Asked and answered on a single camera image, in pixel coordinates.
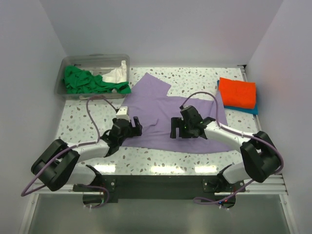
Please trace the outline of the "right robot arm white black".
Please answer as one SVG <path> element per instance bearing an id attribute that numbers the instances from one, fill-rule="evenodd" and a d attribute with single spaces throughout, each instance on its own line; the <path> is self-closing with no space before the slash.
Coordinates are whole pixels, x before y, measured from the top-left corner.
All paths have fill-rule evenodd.
<path id="1" fill-rule="evenodd" d="M 218 173 L 217 186 L 227 192 L 235 183 L 251 179 L 264 182 L 281 171 L 283 159 L 268 134 L 240 132 L 221 124 L 217 118 L 202 118 L 193 106 L 180 107 L 181 117 L 171 118 L 170 138 L 198 138 L 216 140 L 240 152 L 242 163 L 229 165 Z"/>

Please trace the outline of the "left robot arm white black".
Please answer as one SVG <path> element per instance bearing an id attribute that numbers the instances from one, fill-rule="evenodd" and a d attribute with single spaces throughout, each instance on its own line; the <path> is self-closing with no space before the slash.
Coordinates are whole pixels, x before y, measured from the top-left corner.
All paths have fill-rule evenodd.
<path id="1" fill-rule="evenodd" d="M 126 139 L 141 136 L 142 125 L 138 117 L 133 117 L 133 121 L 114 118 L 112 128 L 104 132 L 98 142 L 70 146 L 62 139 L 54 140 L 32 165 L 31 172 L 50 191 L 57 191 L 68 182 L 79 162 L 111 156 Z"/>

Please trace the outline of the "purple t shirt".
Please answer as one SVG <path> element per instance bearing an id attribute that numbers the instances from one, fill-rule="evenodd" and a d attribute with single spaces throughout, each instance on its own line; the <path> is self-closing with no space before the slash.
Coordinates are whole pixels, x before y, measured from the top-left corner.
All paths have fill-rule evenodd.
<path id="1" fill-rule="evenodd" d="M 148 73 L 136 83 L 122 105 L 128 107 L 130 117 L 138 117 L 142 135 L 128 138 L 122 145 L 190 154 L 228 152 L 227 145 L 215 140 L 170 138 L 171 118 L 181 116 L 179 107 L 183 102 L 194 106 L 202 117 L 218 117 L 221 123 L 227 124 L 220 94 L 215 95 L 218 101 L 215 103 L 197 98 L 169 97 L 170 88 L 170 84 Z"/>

